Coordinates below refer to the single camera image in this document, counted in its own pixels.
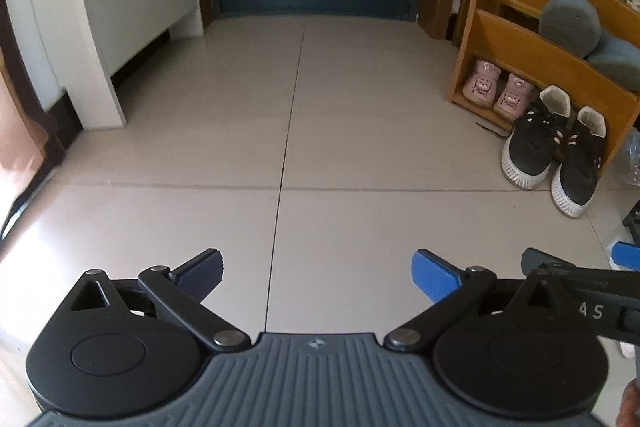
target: curtain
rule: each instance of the curtain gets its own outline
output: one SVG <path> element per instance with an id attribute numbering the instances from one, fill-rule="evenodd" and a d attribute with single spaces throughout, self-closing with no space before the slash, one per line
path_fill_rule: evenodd
<path id="1" fill-rule="evenodd" d="M 47 134 L 22 110 L 0 49 L 0 223 L 44 163 Z"/>

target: plastic bag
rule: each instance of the plastic bag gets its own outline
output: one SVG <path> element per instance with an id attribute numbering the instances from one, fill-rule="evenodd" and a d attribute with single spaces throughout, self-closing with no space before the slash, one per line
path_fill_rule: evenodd
<path id="1" fill-rule="evenodd" d="M 640 132 L 635 127 L 626 137 L 613 165 L 620 181 L 640 187 Z"/>

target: white logo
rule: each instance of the white logo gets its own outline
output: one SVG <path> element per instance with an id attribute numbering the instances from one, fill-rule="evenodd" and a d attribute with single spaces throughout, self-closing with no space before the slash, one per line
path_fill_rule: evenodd
<path id="1" fill-rule="evenodd" d="M 314 338 L 311 342 L 306 343 L 307 346 L 313 347 L 314 349 L 318 350 L 321 347 L 326 346 L 326 342 L 322 339 L 318 339 L 317 337 Z"/>

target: tile floor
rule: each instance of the tile floor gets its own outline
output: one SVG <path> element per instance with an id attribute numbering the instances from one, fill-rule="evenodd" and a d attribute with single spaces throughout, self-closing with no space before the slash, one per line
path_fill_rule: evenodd
<path id="1" fill-rule="evenodd" d="M 572 220 L 548 184 L 516 190 L 501 140 L 444 100 L 456 51 L 413 23 L 328 16 L 222 20 L 170 44 L 121 93 L 128 126 L 82 134 L 12 232 L 5 370 L 20 374 L 85 269 L 134 277 L 207 247 L 223 252 L 225 279 L 205 304 L 254 338 L 381 337 L 430 305 L 410 277 L 420 247 L 503 277 L 520 276 L 530 246 L 606 268 L 640 193 L 608 172 Z M 596 412 L 612 423 L 634 365 L 607 349 Z M 7 425 L 36 414 L 28 399 L 4 405 Z"/>

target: gray ribbed platform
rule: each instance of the gray ribbed platform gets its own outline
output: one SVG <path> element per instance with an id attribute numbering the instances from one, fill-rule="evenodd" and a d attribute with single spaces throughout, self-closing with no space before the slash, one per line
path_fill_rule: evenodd
<path id="1" fill-rule="evenodd" d="M 415 355 L 383 349 L 371 334 L 265 333 L 238 355 L 218 355 L 175 401 L 110 422 L 45 413 L 31 427 L 526 427 L 492 418 L 443 391 Z M 601 427 L 582 415 L 545 427 Z"/>

